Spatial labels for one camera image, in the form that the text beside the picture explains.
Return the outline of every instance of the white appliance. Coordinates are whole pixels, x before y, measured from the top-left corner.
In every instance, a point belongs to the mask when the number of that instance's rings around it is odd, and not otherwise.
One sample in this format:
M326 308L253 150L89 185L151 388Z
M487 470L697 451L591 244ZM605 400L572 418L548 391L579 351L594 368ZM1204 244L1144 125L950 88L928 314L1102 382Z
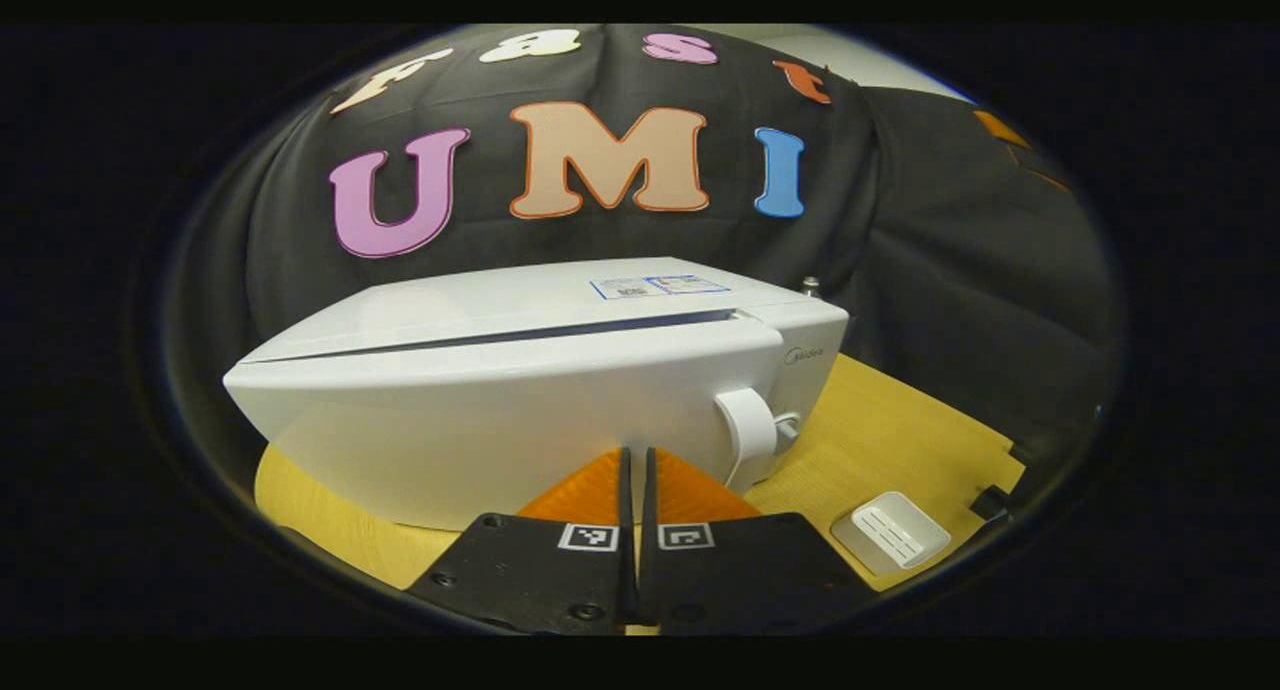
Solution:
M224 384L334 493L393 522L463 530L623 445L637 502L649 447L745 493L804 426L847 320L669 257L463 271L352 294Z

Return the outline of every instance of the midea logo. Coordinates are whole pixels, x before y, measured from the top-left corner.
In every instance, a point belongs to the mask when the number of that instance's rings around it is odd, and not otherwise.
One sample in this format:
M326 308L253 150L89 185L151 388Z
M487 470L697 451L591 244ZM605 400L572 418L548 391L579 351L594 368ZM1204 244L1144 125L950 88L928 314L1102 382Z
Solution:
M822 348L813 351L806 351L804 348L791 348L790 351L787 351L787 356L782 358L782 362L785 365L795 365L796 362L800 362L801 358L812 358L820 355L822 355Z

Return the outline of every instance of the wooden table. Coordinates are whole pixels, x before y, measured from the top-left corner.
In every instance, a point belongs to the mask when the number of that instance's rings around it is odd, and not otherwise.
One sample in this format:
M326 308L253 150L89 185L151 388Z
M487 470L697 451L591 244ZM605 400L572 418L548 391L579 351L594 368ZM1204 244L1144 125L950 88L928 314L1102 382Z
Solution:
M763 513L804 513L868 585L884 590L942 562L978 531L983 521L969 511L978 494L991 485L1010 492L1021 476L1011 444L955 408L840 356L800 439L746 499ZM831 526L890 490L945 527L951 544L919 567L877 576L831 536ZM374 517L273 447L259 466L255 498L278 525L398 589L417 580L458 535Z

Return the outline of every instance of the peach letter m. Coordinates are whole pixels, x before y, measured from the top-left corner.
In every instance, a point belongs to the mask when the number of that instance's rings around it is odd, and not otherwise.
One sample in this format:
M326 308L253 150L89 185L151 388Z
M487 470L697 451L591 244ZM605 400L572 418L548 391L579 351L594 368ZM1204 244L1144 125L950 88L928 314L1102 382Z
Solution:
M576 213L582 196L568 189L568 166L603 207L622 202L640 166L645 184L635 195L644 210L684 213L707 207L698 187L698 131L707 119L677 108L650 108L622 140L580 102L535 102L511 111L529 129L525 195L511 204L517 218Z

